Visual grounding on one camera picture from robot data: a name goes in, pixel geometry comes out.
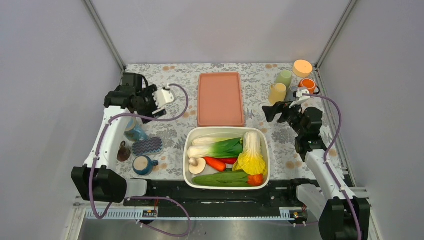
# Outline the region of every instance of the floral tablecloth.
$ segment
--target floral tablecloth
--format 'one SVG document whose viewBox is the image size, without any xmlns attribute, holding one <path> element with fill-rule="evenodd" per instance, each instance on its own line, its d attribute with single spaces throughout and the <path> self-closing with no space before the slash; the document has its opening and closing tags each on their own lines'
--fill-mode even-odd
<svg viewBox="0 0 424 240">
<path fill-rule="evenodd" d="M 289 180 L 295 178 L 315 179 L 314 174 L 306 166 L 295 151 L 296 133 L 287 123 L 277 123 L 277 118 L 268 123 L 262 111 L 262 106 L 269 106 L 268 94 L 270 85 L 275 82 L 277 74 L 282 70 L 292 70 L 292 63 L 228 63 L 228 64 L 134 64 L 126 69 L 128 73 L 143 74 L 149 83 L 158 88 L 166 84 L 182 85 L 189 95 L 189 107 L 183 117 L 172 122 L 150 122 L 142 128 L 151 136 L 163 139 L 164 149 L 157 155 L 150 156 L 158 160 L 153 172 L 143 178 L 154 180 L 183 180 L 183 150 L 187 134 L 197 128 L 197 96 L 198 81 L 201 73 L 239 72 L 243 95 L 244 116 L 246 127 L 261 130 L 268 141 L 270 151 L 271 180 Z M 298 85 L 301 78 L 293 75 L 292 85 Z M 171 118 L 178 115 L 185 106 L 184 94 L 173 90 L 176 101 L 166 106 L 167 115 Z M 319 98 L 312 98 L 303 104 L 306 107 L 316 107 L 324 112 L 323 103 Z M 329 120 L 324 114 L 321 136 L 324 142 L 330 143 L 332 134 Z M 335 149 L 329 152 L 329 158 L 337 172 L 342 175 L 341 163 Z M 139 178 L 132 169 L 134 156 L 126 162 L 118 162 L 116 172 L 123 178 Z"/>
</svg>

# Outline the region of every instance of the white wall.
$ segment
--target white wall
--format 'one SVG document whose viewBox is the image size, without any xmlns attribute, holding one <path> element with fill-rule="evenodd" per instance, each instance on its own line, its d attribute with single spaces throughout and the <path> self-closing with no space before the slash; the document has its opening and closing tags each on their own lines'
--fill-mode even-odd
<svg viewBox="0 0 424 240">
<path fill-rule="evenodd" d="M 0 239 L 60 238 L 119 75 L 81 1 L 0 2 Z"/>
<path fill-rule="evenodd" d="M 321 74 L 383 239 L 422 239 L 424 1 L 359 1 Z"/>
<path fill-rule="evenodd" d="M 126 64 L 315 63 L 349 0 L 93 0 Z"/>
</svg>

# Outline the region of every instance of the green vegetable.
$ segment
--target green vegetable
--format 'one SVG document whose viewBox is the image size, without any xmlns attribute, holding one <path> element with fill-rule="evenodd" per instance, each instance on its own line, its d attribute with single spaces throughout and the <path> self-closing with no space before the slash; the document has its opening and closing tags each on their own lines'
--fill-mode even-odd
<svg viewBox="0 0 424 240">
<path fill-rule="evenodd" d="M 247 181 L 248 174 L 243 170 L 223 171 L 193 178 L 195 184 L 208 187 L 251 187 Z"/>
<path fill-rule="evenodd" d="M 226 140 L 233 139 L 231 137 L 200 137 L 192 141 L 193 146 L 204 146 L 209 144 L 215 144 Z M 243 138 L 240 138 L 240 144 L 243 144 Z"/>
<path fill-rule="evenodd" d="M 261 154 L 261 138 L 255 131 L 244 134 L 243 153 L 238 156 L 232 170 L 243 170 L 249 175 L 267 175 L 267 164 Z"/>
<path fill-rule="evenodd" d="M 240 138 L 228 139 L 208 145 L 197 145 L 188 148 L 189 158 L 212 157 L 218 159 L 237 158 L 243 152 Z"/>
</svg>

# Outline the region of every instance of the orange carrot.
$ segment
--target orange carrot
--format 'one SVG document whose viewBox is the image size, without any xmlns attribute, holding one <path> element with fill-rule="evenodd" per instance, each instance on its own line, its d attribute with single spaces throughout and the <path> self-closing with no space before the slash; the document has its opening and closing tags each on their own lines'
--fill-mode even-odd
<svg viewBox="0 0 424 240">
<path fill-rule="evenodd" d="M 220 171 L 220 172 L 224 172 L 225 168 L 227 167 L 227 165 L 225 163 L 223 163 L 222 161 L 215 159 L 213 157 L 209 157 L 209 156 L 204 156 L 203 157 L 206 160 L 206 163 L 211 166 L 212 168 Z"/>
<path fill-rule="evenodd" d="M 249 175 L 247 176 L 247 184 L 252 186 L 260 186 L 264 182 L 264 175 L 263 174 L 257 174 L 257 175 Z"/>
</svg>

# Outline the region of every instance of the pink tray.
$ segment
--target pink tray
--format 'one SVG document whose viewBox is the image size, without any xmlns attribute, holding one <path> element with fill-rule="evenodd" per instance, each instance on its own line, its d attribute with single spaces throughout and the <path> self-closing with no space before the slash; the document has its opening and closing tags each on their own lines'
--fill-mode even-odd
<svg viewBox="0 0 424 240">
<path fill-rule="evenodd" d="M 242 84 L 238 72 L 202 73 L 197 98 L 199 127 L 244 127 Z"/>
</svg>

